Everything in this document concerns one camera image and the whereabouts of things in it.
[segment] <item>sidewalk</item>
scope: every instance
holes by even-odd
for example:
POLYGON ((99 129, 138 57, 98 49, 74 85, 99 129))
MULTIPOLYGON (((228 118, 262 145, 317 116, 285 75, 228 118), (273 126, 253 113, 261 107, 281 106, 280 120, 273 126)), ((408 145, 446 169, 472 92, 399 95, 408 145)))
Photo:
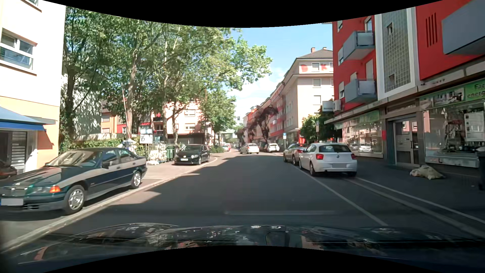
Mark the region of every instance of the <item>sidewalk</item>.
POLYGON ((359 178, 485 219, 485 191, 478 190, 478 177, 444 173, 444 179, 428 180, 409 175, 411 170, 388 166, 382 159, 359 156, 357 161, 359 178))

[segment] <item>awning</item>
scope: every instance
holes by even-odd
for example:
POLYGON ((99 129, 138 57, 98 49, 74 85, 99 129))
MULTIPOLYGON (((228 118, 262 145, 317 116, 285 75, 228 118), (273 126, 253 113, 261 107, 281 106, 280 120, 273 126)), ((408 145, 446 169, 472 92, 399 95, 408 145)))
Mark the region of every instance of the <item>awning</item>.
POLYGON ((0 129, 44 131, 44 124, 46 123, 0 107, 0 129))

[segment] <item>garbage bag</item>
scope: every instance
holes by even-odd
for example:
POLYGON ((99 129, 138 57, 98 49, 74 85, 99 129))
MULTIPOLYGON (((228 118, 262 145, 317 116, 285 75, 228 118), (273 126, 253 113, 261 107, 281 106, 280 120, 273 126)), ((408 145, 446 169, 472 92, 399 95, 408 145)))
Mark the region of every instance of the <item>garbage bag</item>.
POLYGON ((425 177, 428 178, 429 180, 431 179, 439 179, 439 178, 444 178, 445 176, 433 169, 432 167, 428 165, 422 165, 421 167, 412 170, 410 173, 412 176, 416 177, 425 177))

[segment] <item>balcony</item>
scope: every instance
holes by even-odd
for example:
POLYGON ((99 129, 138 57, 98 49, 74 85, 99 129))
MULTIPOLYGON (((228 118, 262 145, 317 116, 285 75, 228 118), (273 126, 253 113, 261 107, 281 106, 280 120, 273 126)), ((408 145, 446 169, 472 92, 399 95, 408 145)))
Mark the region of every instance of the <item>balcony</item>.
MULTIPOLYGON (((485 54, 483 10, 485 10, 484 1, 471 1, 442 20, 444 54, 485 54)), ((429 29, 428 43, 434 42, 433 28, 429 29)))
POLYGON ((374 32, 354 31, 343 43, 343 60, 362 60, 375 49, 374 32))
POLYGON ((345 102, 368 103, 377 100, 375 80, 351 80, 344 88, 345 102))

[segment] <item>car wheel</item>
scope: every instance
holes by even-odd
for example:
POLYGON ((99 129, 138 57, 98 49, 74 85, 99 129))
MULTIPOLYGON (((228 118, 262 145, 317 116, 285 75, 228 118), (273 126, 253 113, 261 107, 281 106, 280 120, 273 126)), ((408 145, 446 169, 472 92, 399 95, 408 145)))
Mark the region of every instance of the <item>car wheel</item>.
POLYGON ((312 162, 310 162, 310 175, 311 176, 317 176, 317 173, 315 172, 315 169, 313 168, 312 162))
POLYGON ((142 174, 139 171, 136 171, 133 174, 129 188, 136 189, 140 186, 141 183, 142 183, 142 174))
POLYGON ((81 185, 71 187, 64 197, 63 211, 66 215, 74 214, 82 209, 84 205, 85 192, 81 185))

